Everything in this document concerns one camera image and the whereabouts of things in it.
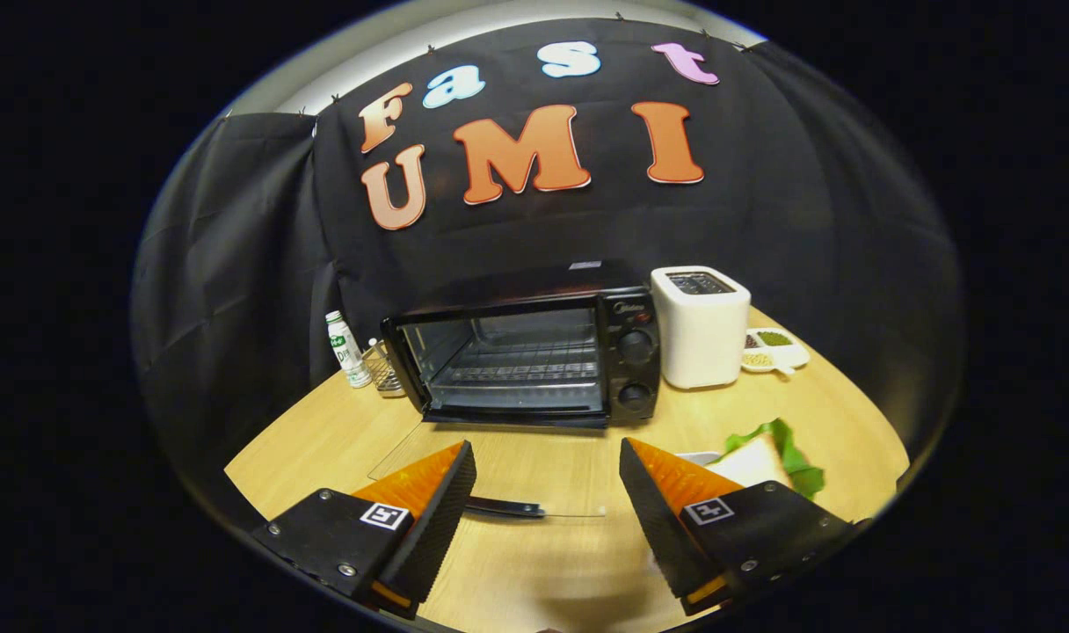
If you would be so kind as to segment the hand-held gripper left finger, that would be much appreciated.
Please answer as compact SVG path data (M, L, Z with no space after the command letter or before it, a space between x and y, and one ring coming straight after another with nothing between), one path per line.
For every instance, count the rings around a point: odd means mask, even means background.
M353 493L322 488L251 532L320 586L414 618L427 601L476 481L459 441Z

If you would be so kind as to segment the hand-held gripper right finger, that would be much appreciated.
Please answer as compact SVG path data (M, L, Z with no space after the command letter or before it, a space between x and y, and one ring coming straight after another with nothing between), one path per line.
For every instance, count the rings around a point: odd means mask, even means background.
M847 544L856 525L781 481L735 484L636 438L619 474L644 537L684 613L742 605Z

